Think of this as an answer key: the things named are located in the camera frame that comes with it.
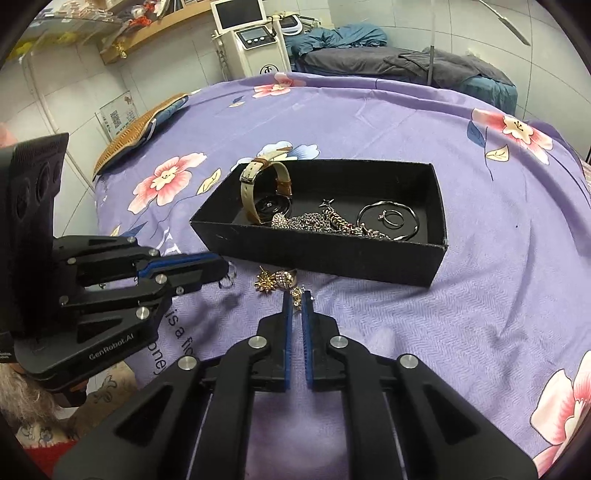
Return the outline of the white beauty machine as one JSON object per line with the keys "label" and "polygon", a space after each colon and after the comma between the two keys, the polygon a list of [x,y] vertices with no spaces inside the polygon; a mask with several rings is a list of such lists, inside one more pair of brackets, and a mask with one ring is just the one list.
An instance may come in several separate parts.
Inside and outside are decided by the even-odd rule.
{"label": "white beauty machine", "polygon": [[259,0],[212,1],[212,43],[225,80],[290,72],[280,22]]}

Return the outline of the grey blanket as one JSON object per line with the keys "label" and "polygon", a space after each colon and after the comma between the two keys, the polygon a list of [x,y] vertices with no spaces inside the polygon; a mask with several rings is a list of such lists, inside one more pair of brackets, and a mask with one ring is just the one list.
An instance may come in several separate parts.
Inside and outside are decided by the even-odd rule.
{"label": "grey blanket", "polygon": [[511,86],[500,69],[473,55],[456,55],[443,50],[431,54],[393,47],[325,48],[295,61],[305,73],[335,76],[363,76],[400,80],[452,89],[475,78],[487,78]]}

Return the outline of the gold flower brooch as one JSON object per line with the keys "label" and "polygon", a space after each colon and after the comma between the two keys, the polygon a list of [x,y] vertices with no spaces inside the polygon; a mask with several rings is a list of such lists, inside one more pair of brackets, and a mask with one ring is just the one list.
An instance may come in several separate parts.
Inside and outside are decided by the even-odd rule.
{"label": "gold flower brooch", "polygon": [[276,277],[274,277],[273,272],[267,271],[263,266],[260,266],[259,274],[256,275],[253,286],[259,293],[270,294],[276,290]]}

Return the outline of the wooden wall shelf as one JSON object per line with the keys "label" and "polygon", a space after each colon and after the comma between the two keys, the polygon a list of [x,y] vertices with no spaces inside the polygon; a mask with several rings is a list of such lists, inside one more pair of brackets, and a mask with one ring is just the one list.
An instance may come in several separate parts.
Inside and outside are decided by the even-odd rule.
{"label": "wooden wall shelf", "polygon": [[119,34],[114,40],[100,51],[100,57],[105,65],[126,59],[127,55],[140,46],[160,37],[163,33],[179,28],[186,22],[197,17],[211,14],[211,2],[194,1],[184,5],[180,10],[152,21],[149,25],[133,27],[130,32]]}

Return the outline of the QR code sign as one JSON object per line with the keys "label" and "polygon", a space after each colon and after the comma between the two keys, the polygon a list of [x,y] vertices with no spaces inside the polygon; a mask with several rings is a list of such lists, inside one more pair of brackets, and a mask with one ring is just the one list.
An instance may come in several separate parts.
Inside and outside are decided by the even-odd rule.
{"label": "QR code sign", "polygon": [[108,140],[113,140],[138,118],[137,109],[129,91],[100,107],[95,115]]}

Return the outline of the blue massage bed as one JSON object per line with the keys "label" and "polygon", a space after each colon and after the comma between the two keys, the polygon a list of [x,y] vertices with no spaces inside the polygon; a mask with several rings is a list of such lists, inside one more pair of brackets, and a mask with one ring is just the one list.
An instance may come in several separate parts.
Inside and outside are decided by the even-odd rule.
{"label": "blue massage bed", "polygon": [[382,78],[454,90],[508,114],[516,112],[516,85],[502,70],[474,55],[392,47],[381,28],[366,23],[317,27],[284,41],[291,69],[297,72]]}

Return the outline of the floor lamp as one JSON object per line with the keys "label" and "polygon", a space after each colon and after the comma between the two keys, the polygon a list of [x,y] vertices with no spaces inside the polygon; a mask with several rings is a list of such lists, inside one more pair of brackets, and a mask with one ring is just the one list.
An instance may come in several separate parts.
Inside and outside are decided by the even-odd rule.
{"label": "floor lamp", "polygon": [[451,51],[472,54],[502,70],[519,90],[531,73],[532,22],[529,1],[438,1],[449,19],[437,14],[451,34]]}

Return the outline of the woven brown cushion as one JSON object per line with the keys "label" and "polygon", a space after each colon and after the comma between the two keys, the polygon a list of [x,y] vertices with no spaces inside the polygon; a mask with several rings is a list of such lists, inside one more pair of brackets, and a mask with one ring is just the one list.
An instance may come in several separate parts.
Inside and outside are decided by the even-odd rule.
{"label": "woven brown cushion", "polygon": [[159,127],[168,122],[188,102],[189,94],[177,94],[133,120],[108,144],[95,162],[92,178],[117,165],[135,149],[147,143]]}

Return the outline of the black jewelry tray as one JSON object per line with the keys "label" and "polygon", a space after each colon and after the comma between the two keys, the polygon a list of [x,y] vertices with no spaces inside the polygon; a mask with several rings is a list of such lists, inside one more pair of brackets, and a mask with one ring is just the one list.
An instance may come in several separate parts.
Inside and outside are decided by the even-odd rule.
{"label": "black jewelry tray", "polygon": [[431,164],[352,159],[288,161],[295,216],[322,201],[346,220],[389,234],[378,240],[277,230],[247,220],[238,166],[190,225],[208,250],[242,260],[349,278],[430,287],[448,248],[445,209]]}

